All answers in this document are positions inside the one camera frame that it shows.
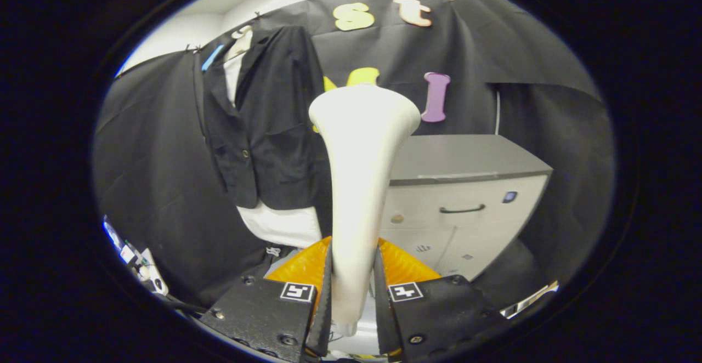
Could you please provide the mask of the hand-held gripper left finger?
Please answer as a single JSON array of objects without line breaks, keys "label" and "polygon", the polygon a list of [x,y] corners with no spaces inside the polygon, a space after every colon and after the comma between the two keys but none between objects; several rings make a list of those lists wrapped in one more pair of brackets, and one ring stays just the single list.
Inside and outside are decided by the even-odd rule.
[{"label": "hand-held gripper left finger", "polygon": [[269,276],[243,276],[200,323],[249,353],[285,362],[318,362],[329,345],[331,273],[327,237]]}]

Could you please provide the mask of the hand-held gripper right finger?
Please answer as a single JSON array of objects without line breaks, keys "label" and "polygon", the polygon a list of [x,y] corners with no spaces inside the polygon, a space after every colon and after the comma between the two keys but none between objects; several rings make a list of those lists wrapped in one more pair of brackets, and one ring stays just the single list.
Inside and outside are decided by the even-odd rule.
[{"label": "hand-held gripper right finger", "polygon": [[469,360],[507,320],[462,275],[441,276],[388,240],[375,254],[380,352],[391,362]]}]

